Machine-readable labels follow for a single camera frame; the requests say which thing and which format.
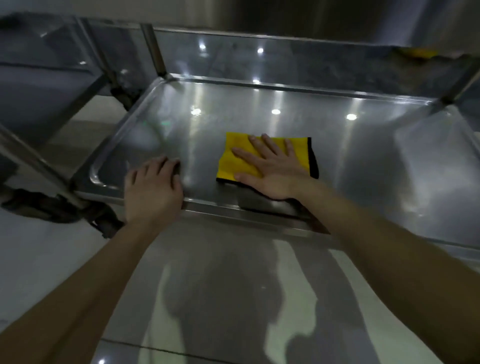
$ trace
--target metal pipe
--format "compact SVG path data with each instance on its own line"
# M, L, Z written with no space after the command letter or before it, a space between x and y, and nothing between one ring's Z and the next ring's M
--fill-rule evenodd
M86 38L90 48L92 49L93 54L95 55L95 58L96 58L96 62L98 63L98 66L102 69L103 73L107 76L108 80L112 84L112 87L120 88L117 75L113 72L110 65L108 64L107 58L103 53L102 48L100 47L100 44L98 43L95 37L95 34L93 32L93 29L90 23L88 22L87 19L81 19L78 17L75 17L75 20L77 21L78 26L82 30L84 37Z
M27 166L49 181L72 205L83 209L89 202L82 200L68 188L68 181L54 170L32 147L0 124L0 154L21 166Z
M445 105L453 104L480 77L480 59L475 59L465 73L440 100Z
M155 36L155 30L151 24L140 24L142 33L145 37L145 42L147 43L148 50L150 51L150 56L152 56L153 65L155 66L156 73L165 78L167 75L167 69L165 63L163 62L162 53L160 52L160 47Z

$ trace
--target floor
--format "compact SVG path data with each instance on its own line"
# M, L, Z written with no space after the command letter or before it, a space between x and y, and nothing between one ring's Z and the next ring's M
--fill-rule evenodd
M40 152L69 176L123 114L97 96ZM52 193L25 169L8 183ZM85 222L4 210L0 231L0 330L105 243ZM440 363L335 246L184 214L145 253L92 362Z

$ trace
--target cleaning cloth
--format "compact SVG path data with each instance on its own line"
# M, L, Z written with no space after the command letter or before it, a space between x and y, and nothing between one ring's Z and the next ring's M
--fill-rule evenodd
M315 154L312 151L311 138L289 138L295 149L295 154L299 159L300 164L310 173L310 176L318 179L318 166L315 159ZM286 153L285 138L272 138L275 144ZM237 158L233 155L232 148L242 148L256 156L260 154L255 150L253 145L248 140L248 134L243 133L227 133L227 140L225 143L225 151L222 158L218 162L218 172L216 174L217 181L233 181L236 182L233 175L235 173L244 172L261 177L261 173L254 166L251 166L243 159Z

